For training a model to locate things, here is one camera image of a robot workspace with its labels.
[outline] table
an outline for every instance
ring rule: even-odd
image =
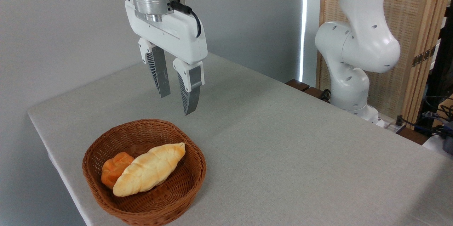
[[[170,121],[202,150],[207,175],[170,225],[453,225],[453,162],[255,71],[210,54],[194,113],[176,72],[160,99],[145,64],[29,109],[87,225],[124,223],[100,208],[81,170],[108,129]]]

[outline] white wall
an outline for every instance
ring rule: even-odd
[[[317,48],[314,38],[319,28],[320,0],[307,0],[307,25],[304,39],[304,71],[302,81],[316,87]]]
[[[300,0],[187,2],[211,52],[297,77]],[[26,110],[140,62],[137,41],[123,0],[0,0],[0,225],[84,224]]]

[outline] bread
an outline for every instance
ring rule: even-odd
[[[134,158],[126,152],[120,152],[112,159],[107,160],[102,166],[102,183],[109,189],[113,189],[117,179],[133,161]]]
[[[125,197],[162,184],[186,154],[185,144],[165,144],[138,156],[113,186],[113,194]]]

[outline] wooden block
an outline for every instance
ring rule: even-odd
[[[313,97],[322,98],[322,90],[316,89],[315,87],[310,87],[304,91],[308,95],[312,95]]]
[[[287,82],[286,85],[289,85],[293,88],[296,88],[300,91],[305,91],[308,89],[310,86],[308,84],[304,84],[303,82],[299,82],[296,79],[292,79],[291,81]]]
[[[401,132],[398,133],[398,135],[405,137],[413,142],[416,142],[419,145],[423,145],[429,138],[408,128],[402,129]]]

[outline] wicker basket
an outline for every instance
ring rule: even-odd
[[[179,142],[186,144],[186,155],[163,184],[127,197],[116,197],[102,184],[102,166],[119,152],[136,158],[152,147]],[[172,123],[143,119],[102,134],[86,151],[82,169],[97,203],[109,214],[130,225],[164,225],[179,218],[194,201],[206,175],[206,161],[194,142]]]

